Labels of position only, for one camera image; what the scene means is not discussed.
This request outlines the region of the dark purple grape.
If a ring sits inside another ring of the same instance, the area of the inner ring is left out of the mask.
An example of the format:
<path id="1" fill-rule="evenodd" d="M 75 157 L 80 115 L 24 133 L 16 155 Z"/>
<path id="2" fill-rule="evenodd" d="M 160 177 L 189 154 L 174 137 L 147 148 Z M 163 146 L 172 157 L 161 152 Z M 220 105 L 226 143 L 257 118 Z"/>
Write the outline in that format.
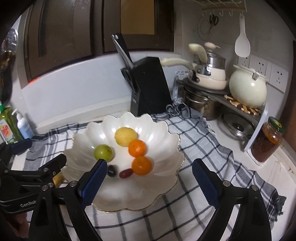
<path id="1" fill-rule="evenodd" d="M 108 165 L 107 174 L 109 177 L 115 177 L 117 175 L 117 171 L 114 165 Z"/>

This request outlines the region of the green round fruit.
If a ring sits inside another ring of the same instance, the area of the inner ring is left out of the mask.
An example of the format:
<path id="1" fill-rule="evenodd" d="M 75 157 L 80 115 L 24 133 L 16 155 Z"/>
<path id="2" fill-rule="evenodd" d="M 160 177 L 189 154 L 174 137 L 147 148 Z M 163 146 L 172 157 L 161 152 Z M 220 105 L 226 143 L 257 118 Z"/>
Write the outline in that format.
<path id="1" fill-rule="evenodd" d="M 96 160 L 104 159 L 105 161 L 110 162 L 113 158 L 113 151 L 110 146 L 101 144 L 95 148 L 94 157 Z"/>

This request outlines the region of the red grape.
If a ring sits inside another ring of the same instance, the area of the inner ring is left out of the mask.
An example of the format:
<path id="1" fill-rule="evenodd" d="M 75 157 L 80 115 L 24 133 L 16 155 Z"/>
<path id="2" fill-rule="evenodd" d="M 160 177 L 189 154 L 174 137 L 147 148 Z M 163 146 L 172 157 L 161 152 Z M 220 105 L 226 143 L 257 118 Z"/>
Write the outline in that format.
<path id="1" fill-rule="evenodd" d="M 128 169 L 122 170 L 119 173 L 119 177 L 121 179 L 126 179 L 126 178 L 130 177 L 132 174 L 133 174 L 133 169 L 132 168 L 128 168 Z"/>

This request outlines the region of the yellow lemon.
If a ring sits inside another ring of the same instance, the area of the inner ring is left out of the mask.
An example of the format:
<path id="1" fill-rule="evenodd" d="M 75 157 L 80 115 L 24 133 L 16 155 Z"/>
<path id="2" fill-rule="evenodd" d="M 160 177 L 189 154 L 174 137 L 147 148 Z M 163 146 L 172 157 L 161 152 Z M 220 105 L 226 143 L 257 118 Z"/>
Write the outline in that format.
<path id="1" fill-rule="evenodd" d="M 137 137 L 137 132 L 134 129 L 127 127 L 117 129 L 114 135 L 116 143 L 122 147 L 128 147 L 130 142 L 136 140 Z"/>

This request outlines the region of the orange tangerine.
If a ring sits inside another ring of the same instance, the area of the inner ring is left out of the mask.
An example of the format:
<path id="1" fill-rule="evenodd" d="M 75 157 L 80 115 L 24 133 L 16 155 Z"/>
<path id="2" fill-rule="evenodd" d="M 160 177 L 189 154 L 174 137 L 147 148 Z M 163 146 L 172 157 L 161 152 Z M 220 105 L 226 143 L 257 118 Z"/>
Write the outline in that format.
<path id="1" fill-rule="evenodd" d="M 144 156 L 147 152 L 147 147 L 142 140 L 133 140 L 128 145 L 128 152 L 132 157 Z"/>
<path id="2" fill-rule="evenodd" d="M 147 175 L 152 170 L 152 161 L 146 156 L 138 156 L 132 161 L 132 170 L 137 175 Z"/>

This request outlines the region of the green dish soap bottle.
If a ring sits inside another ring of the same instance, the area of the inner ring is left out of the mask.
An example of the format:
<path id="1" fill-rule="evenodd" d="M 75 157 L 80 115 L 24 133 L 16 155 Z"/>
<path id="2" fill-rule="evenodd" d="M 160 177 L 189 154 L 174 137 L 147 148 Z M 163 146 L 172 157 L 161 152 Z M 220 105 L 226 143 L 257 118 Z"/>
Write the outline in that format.
<path id="1" fill-rule="evenodd" d="M 10 143 L 17 143 L 23 140 L 23 137 L 17 127 L 17 119 L 13 115 L 11 107 L 5 107 L 1 104 L 1 134 L 4 140 Z"/>

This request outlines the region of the small yellow fruit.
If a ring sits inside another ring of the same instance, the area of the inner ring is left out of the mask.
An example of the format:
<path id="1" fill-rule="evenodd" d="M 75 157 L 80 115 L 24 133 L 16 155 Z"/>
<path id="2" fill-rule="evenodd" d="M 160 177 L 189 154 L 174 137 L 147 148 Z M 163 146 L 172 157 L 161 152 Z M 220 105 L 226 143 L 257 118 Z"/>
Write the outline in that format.
<path id="1" fill-rule="evenodd" d="M 55 175 L 53 177 L 53 182 L 54 182 L 56 187 L 60 186 L 63 181 L 64 181 L 64 177 L 62 175 L 62 172 L 58 173 L 57 175 Z"/>

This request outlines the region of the checked grey white cloth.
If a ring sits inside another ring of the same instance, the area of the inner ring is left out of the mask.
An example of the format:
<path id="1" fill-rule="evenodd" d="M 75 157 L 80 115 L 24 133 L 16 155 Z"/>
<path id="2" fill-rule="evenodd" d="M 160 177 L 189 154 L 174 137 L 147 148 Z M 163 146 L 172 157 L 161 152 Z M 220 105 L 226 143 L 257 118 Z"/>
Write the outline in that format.
<path id="1" fill-rule="evenodd" d="M 103 240 L 197 240 L 209 223 L 215 208 L 210 206 L 192 173 L 192 163 L 200 158 L 220 179 L 238 187 L 256 185 L 269 217 L 272 237 L 282 237 L 287 222 L 285 211 L 292 202 L 295 184 L 287 171 L 279 178 L 288 186 L 272 185 L 267 174 L 243 164 L 232 149 L 221 145 L 223 136 L 214 136 L 203 116 L 183 104 L 168 113 L 151 115 L 153 121 L 165 121 L 172 133 L 180 136 L 184 163 L 178 171 L 177 185 L 161 195 L 153 205 L 139 210 L 103 212 L 95 206 L 85 211 Z M 37 170 L 66 149 L 73 136 L 86 129 L 88 123 L 62 126 L 33 138 L 26 155 L 24 170 Z"/>

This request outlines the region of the white scalloped bowl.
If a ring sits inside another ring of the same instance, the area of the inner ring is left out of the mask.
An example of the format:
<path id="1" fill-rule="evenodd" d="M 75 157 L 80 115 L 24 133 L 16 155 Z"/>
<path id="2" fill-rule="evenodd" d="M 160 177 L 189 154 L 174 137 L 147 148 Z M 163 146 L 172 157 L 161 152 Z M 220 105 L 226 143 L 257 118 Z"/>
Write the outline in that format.
<path id="1" fill-rule="evenodd" d="M 106 176 L 91 202 L 103 212 L 139 211 L 150 207 L 177 185 L 178 171 L 185 159 L 179 149 L 180 136 L 172 133 L 165 121 L 155 122 L 149 114 L 135 117 L 126 112 L 119 118 L 107 115 L 102 122 L 90 122 L 86 129 L 73 136 L 72 147 L 64 151 L 67 157 L 62 171 L 65 179 L 79 180 L 90 171 L 96 163 L 94 150 L 100 144 L 112 148 L 110 164 L 114 165 L 117 173 L 130 168 L 133 157 L 114 138 L 115 132 L 122 127 L 134 129 L 138 138 L 145 142 L 152 171 L 144 176 L 132 174 L 125 179 Z"/>

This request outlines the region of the glass pot lid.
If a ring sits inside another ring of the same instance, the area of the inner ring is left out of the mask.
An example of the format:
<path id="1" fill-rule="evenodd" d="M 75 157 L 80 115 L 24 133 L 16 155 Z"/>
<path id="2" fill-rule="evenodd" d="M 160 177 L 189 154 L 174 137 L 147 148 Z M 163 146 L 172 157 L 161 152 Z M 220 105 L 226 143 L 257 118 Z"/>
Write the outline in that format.
<path id="1" fill-rule="evenodd" d="M 224 126 L 226 126 L 235 137 L 249 140 L 255 131 L 252 122 L 236 113 L 223 113 L 221 118 Z"/>

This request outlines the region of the metal hanging strainer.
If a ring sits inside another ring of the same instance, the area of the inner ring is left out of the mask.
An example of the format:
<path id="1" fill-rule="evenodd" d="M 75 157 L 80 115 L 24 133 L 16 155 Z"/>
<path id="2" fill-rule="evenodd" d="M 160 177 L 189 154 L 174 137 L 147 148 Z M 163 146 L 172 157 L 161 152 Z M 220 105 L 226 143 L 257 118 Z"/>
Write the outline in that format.
<path id="1" fill-rule="evenodd" d="M 18 46 L 18 39 L 19 39 L 18 31 L 14 28 L 10 29 L 1 44 L 1 55 L 3 55 L 6 52 L 9 52 L 15 55 L 17 51 L 17 46 Z"/>

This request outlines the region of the black scissors in block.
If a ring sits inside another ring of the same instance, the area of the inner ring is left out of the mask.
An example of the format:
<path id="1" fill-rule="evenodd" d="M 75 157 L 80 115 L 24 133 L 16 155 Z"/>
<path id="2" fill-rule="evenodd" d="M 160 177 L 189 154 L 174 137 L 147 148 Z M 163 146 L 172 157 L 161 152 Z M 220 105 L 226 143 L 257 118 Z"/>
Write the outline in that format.
<path id="1" fill-rule="evenodd" d="M 122 73 L 123 77 L 125 78 L 126 82 L 131 87 L 131 89 L 134 92 L 137 92 L 138 91 L 137 83 L 136 83 L 135 79 L 133 78 L 131 70 L 127 67 L 124 67 L 124 68 L 121 68 L 121 73 Z"/>

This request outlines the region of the cream round kettle pot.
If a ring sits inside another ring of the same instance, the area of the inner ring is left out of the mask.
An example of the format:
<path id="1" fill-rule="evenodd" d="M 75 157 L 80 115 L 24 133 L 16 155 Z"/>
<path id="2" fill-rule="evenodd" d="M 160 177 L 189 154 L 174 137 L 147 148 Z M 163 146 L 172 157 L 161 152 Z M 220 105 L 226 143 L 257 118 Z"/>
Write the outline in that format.
<path id="1" fill-rule="evenodd" d="M 252 68 L 233 65 L 235 71 L 229 80 L 234 99 L 249 108 L 261 107 L 267 97 L 267 78 Z"/>

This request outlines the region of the cream steel stacked pot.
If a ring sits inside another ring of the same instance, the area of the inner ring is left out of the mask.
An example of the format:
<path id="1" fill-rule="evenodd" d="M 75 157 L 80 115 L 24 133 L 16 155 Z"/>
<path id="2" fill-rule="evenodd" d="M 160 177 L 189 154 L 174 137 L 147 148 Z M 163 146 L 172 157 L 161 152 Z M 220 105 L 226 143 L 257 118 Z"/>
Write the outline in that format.
<path id="1" fill-rule="evenodd" d="M 200 44 L 190 43 L 189 51 L 194 54 L 194 57 L 197 57 L 197 60 L 194 60 L 192 66 L 198 74 L 215 80 L 225 81 L 226 59 L 214 52 L 216 48 L 219 48 L 219 46 L 212 42 L 206 42 L 204 47 Z"/>

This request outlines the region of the white wall socket strip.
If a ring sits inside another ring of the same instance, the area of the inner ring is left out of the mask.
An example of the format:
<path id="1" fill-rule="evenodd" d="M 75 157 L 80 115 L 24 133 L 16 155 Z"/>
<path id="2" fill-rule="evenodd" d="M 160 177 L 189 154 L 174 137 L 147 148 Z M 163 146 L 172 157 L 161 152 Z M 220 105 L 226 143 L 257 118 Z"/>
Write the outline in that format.
<path id="1" fill-rule="evenodd" d="M 245 58 L 238 57 L 237 64 L 239 66 L 253 68 L 267 78 L 269 85 L 285 93 L 289 73 L 284 68 L 252 54 Z"/>

